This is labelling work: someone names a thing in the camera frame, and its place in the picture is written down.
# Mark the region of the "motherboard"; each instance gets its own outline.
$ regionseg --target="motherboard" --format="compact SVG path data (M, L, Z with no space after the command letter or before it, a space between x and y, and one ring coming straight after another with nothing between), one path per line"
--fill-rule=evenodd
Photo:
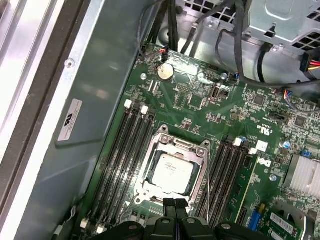
M174 198L212 228L230 221L270 239L320 239L320 113L297 113L281 90L144 47L159 54L132 69L73 236L145 226Z

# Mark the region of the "connector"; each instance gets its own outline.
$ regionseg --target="connector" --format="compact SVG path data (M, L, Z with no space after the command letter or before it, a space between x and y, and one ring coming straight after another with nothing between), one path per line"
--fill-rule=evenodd
M312 60L312 56L308 53L304 53L300 62L300 71L303 73L308 72L308 68L310 67L310 62Z

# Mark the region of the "silver heatsink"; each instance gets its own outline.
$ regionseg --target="silver heatsink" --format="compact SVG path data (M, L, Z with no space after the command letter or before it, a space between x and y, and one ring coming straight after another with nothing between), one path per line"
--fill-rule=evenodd
M294 155L283 186L290 190L320 198L320 162Z

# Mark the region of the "blue slot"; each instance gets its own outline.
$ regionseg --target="blue slot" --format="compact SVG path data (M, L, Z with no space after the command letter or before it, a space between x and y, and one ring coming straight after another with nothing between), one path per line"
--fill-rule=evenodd
M258 225L259 225L259 222L260 222L260 219L261 219L261 214L258 213L256 210L254 210L251 215L251 218L250 218L248 229L256 232Z

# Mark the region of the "green circuit board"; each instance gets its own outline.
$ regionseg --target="green circuit board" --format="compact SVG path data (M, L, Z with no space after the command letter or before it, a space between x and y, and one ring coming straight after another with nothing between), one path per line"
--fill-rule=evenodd
M147 45L147 52L159 49L156 45ZM276 199L289 203L305 213L313 210L320 214L319 200L316 197L305 196L302 193L292 194L283 189L292 155L300 155L305 150L310 151L313 158L319 155L320 114L296 113L288 108L281 92L248 86L223 69L176 52L170 51L166 61L174 67L173 78L160 81L156 74L160 62L160 54L151 59L136 61L84 198L79 219L90 218L89 215L94 211L94 199L101 200L97 198L97 189L104 176L104 166L108 164L108 156L119 134L127 100L138 101L154 110L150 132L146 134L147 140L162 125L168 126L171 135L195 144L209 140L209 169L215 161L221 141L227 136L241 137L249 148L257 149L239 169L228 201L225 220L238 222L242 218L240 223L248 226L257 207L261 204L272 204ZM213 97L216 86L219 87L219 93L217 97ZM306 111L314 110L316 107L312 102L294 97L291 101ZM142 139L143 133L137 133L137 139L132 142ZM289 150L280 147L283 142L290 142ZM143 143L141 141L139 146L142 153L138 161L142 161L149 145L148 141L145 145ZM124 201L117 203L121 204L118 219L120 222L135 220L145 224L148 218L163 214L160 204L149 201L134 203L135 184L140 168L139 162L132 178L124 175L118 186L119 192L124 191L122 183L130 179ZM118 171L117 176L120 176L121 169ZM202 183L194 209L190 212L191 216L197 215L197 204L205 192L206 183L207 179ZM316 227L315 236L320 237L320 228Z

